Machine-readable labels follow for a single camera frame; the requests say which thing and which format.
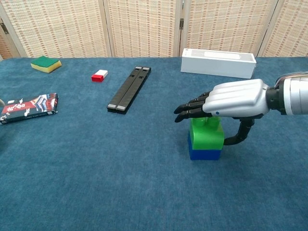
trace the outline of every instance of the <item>toy block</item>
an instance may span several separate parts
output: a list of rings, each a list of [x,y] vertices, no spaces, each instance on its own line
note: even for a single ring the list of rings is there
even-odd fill
[[[108,71],[99,70],[94,75],[92,75],[92,81],[93,82],[103,82],[107,74],[108,74]]]
[[[188,132],[191,160],[218,160],[224,143],[219,117],[193,118]]]

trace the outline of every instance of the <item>red and white eraser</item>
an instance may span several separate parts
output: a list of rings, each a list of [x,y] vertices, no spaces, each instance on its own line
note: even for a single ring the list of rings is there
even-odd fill
[[[99,70],[94,75],[92,75],[92,81],[94,82],[102,82],[105,77],[107,76],[108,71],[106,70]]]

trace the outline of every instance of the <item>silver robotic hand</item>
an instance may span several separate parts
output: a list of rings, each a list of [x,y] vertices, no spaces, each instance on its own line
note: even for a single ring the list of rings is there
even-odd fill
[[[233,145],[247,138],[254,120],[270,110],[282,115],[308,114],[308,72],[290,73],[277,79],[269,87],[261,79],[223,83],[212,91],[180,105],[175,122],[187,118],[232,117],[241,124],[234,137],[226,138],[224,145]]]

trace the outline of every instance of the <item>yellow sponge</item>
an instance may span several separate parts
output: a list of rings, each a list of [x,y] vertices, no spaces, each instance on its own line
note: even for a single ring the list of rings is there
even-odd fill
[[[31,67],[46,73],[50,73],[62,66],[60,60],[41,56],[31,62]]]

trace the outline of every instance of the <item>black robotic finger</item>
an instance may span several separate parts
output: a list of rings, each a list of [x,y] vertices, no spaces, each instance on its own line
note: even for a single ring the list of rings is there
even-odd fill
[[[207,96],[201,96],[201,97],[198,97],[198,98],[194,98],[193,100],[190,100],[188,103],[194,103],[194,102],[199,102],[199,101],[205,101],[205,99],[208,97]]]
[[[212,114],[210,113],[205,113],[202,111],[202,108],[196,108],[188,111],[183,111],[175,119],[175,122],[181,122],[183,119],[188,119],[188,118],[202,118],[202,117],[211,117]]]
[[[203,96],[206,96],[206,97],[207,97],[207,96],[209,96],[209,94],[210,94],[210,91],[204,92],[203,94],[199,95],[198,98],[203,97]]]
[[[182,111],[187,111],[190,109],[201,108],[203,104],[204,104],[204,101],[182,104],[178,106],[177,109],[175,109],[174,114],[178,114]]]

